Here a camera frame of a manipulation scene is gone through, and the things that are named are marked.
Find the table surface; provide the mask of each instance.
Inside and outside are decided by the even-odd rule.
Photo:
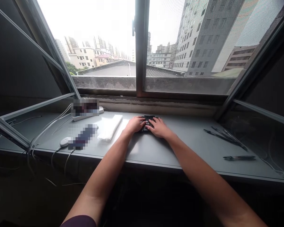
[[[117,127],[111,141],[103,141],[97,139],[97,136],[105,130],[107,123],[115,114],[123,115],[123,119]],[[41,115],[42,117],[33,118],[24,121],[21,124],[15,125],[18,130],[28,140],[32,140],[40,130],[59,114],[56,113],[39,113],[29,112],[17,117],[17,122],[25,120],[29,117]],[[36,150],[53,152],[59,147],[60,141],[65,137],[75,137],[87,124],[96,124],[99,126],[97,134],[86,145],[84,150],[75,150],[72,155],[80,155],[91,158],[103,158],[112,144],[120,136],[128,121],[134,116],[144,116],[151,114],[136,114],[122,112],[104,112],[99,116],[89,117],[80,121],[74,122],[69,119],[70,115],[56,122],[40,139]],[[270,181],[284,182],[284,179],[273,171],[267,164],[257,158],[254,161],[227,161],[223,156],[227,155],[254,155],[252,151],[246,152],[244,149],[228,143],[220,138],[212,136],[203,129],[213,131],[211,126],[223,130],[211,118],[201,117],[183,117],[170,115],[156,115],[161,117],[166,125],[173,130],[178,137],[186,143],[194,152],[196,152],[203,160],[205,160],[215,171],[222,175],[237,176],[242,178],[263,179]],[[24,152],[17,145],[6,139],[0,138],[0,150],[12,152]],[[70,152],[66,148],[61,149],[62,152]],[[152,133],[135,133],[128,146],[126,162],[136,164],[144,164],[151,166],[159,166],[165,168],[181,169],[180,164],[173,153],[170,146],[164,139],[155,137]]]

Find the white building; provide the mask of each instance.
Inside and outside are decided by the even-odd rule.
[[[62,55],[63,60],[64,60],[65,62],[67,62],[67,61],[70,62],[70,59],[69,59],[69,57],[68,57],[68,55],[67,55],[67,53],[66,53],[66,50],[65,50],[65,48],[63,47],[61,41],[60,41],[59,39],[55,39],[55,41],[56,41],[56,44],[57,44],[58,49],[59,49],[59,51],[60,51],[60,54]]]

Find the window glass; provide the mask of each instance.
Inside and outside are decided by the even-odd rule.
[[[135,1],[37,1],[78,88],[136,90]]]
[[[229,95],[261,39],[273,31],[268,29],[283,5],[279,0],[150,0],[147,58],[168,56],[157,60],[163,64],[146,67],[144,91]]]

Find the purple sleeve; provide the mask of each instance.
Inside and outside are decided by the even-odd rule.
[[[94,219],[87,215],[79,215],[68,219],[60,227],[97,227]]]

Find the concrete wall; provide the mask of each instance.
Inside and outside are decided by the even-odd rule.
[[[78,88],[135,90],[136,77],[73,76]],[[236,78],[146,77],[146,91],[226,95]]]

